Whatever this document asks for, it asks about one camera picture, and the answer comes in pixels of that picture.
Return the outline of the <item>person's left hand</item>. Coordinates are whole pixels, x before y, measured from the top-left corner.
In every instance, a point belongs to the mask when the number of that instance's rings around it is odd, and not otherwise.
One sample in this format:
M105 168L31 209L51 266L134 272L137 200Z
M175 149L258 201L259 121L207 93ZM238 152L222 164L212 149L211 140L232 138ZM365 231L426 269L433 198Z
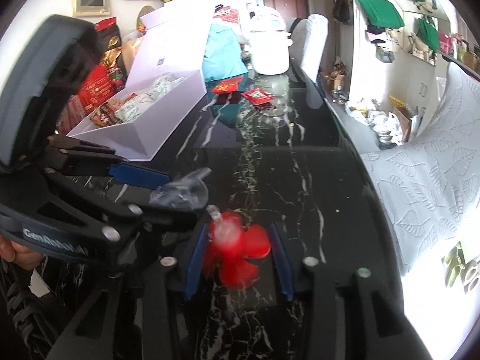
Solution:
M14 263L27 271L38 267L44 258L43 254L17 244L4 236L0 236L0 255L7 262Z

